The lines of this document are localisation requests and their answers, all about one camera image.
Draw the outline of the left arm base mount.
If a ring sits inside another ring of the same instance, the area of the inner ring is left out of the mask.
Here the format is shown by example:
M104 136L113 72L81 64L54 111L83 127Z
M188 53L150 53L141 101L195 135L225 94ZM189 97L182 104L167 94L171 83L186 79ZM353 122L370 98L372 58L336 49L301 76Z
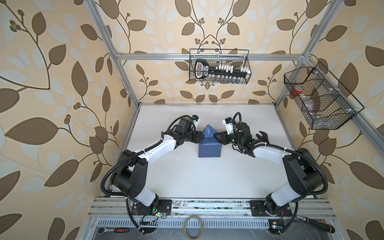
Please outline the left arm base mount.
M133 203L133 207L132 207L133 215L137 215L137 216L155 215L163 218L171 214L172 203L173 201L169 199L155 200L153 204L149 207L143 205L142 203Z

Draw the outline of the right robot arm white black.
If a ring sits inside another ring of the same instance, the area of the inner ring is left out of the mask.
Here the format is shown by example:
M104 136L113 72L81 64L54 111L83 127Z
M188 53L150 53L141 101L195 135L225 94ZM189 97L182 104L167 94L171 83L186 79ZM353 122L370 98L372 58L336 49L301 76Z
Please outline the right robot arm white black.
M287 182L266 197L265 205L279 208L307 196L321 195L328 190L328 181L321 167L308 150L290 150L271 144L267 133L260 131L253 138L246 123L228 123L226 130L214 134L221 144L238 147L241 154L282 165Z

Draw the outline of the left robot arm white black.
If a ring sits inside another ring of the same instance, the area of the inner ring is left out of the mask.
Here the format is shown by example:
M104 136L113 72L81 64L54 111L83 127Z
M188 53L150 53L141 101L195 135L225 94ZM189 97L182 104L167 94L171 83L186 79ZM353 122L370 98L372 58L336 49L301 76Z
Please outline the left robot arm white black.
M123 151L118 162L103 177L102 193L155 207L159 197L146 186L150 164L185 142L199 144L204 138L203 132L197 130L199 122L197 115L180 116L161 133L157 142L135 152Z

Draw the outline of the light blue wrapping paper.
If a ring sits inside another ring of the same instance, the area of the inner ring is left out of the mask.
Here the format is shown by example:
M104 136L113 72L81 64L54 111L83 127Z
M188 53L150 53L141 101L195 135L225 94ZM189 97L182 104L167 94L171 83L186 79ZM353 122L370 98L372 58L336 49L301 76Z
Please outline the light blue wrapping paper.
M218 132L207 125L203 130L203 139L199 143L199 158L220 158L222 144L215 138L215 134Z

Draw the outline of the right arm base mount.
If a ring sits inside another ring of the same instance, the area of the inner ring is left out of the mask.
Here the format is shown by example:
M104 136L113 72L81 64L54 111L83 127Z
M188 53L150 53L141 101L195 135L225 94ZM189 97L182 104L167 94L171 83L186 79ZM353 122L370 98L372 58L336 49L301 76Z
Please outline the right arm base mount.
M292 217L293 213L289 204L281 207L274 202L266 200L250 201L250 208L253 217Z

